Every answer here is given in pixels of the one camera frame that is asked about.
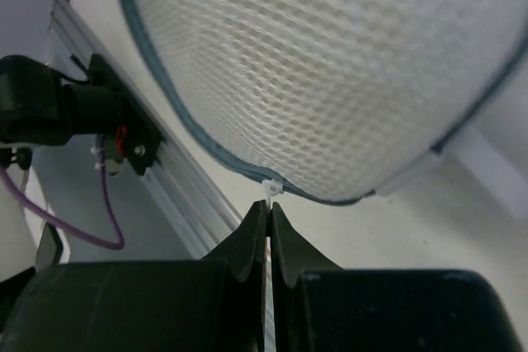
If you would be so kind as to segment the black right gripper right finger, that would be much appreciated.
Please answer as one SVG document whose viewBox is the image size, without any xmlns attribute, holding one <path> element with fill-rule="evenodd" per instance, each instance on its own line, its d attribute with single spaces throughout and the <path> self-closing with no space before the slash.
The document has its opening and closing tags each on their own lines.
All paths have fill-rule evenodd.
<svg viewBox="0 0 528 352">
<path fill-rule="evenodd" d="M 342 268 L 295 230 L 278 203 L 271 206 L 270 243 L 276 350 L 311 351 L 311 302 L 304 277 Z"/>
</svg>

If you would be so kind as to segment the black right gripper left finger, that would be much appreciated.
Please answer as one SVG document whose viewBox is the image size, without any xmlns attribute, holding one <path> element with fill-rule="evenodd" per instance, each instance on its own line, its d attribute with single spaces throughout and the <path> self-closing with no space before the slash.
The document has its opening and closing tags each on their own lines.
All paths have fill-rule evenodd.
<svg viewBox="0 0 528 352">
<path fill-rule="evenodd" d="M 213 351 L 264 350 L 267 216 L 266 202 L 254 202 L 239 226 L 203 258 L 224 266 Z"/>
</svg>

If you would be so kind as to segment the white mesh laundry bag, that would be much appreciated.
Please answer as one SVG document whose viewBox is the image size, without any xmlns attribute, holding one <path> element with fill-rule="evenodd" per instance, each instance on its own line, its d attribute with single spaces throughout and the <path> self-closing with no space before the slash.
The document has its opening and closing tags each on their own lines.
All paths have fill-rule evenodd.
<svg viewBox="0 0 528 352">
<path fill-rule="evenodd" d="M 450 141 L 527 56 L 527 0 L 120 0 L 211 157 L 349 205 Z"/>
</svg>

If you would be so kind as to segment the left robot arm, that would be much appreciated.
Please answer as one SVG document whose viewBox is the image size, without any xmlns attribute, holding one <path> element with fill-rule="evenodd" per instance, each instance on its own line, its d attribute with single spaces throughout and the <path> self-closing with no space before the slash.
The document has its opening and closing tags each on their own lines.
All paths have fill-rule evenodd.
<svg viewBox="0 0 528 352">
<path fill-rule="evenodd" d="M 113 134 L 123 109 L 114 87 L 77 80 L 23 55 L 1 58 L 1 143 L 63 146 L 75 135 Z"/>
</svg>

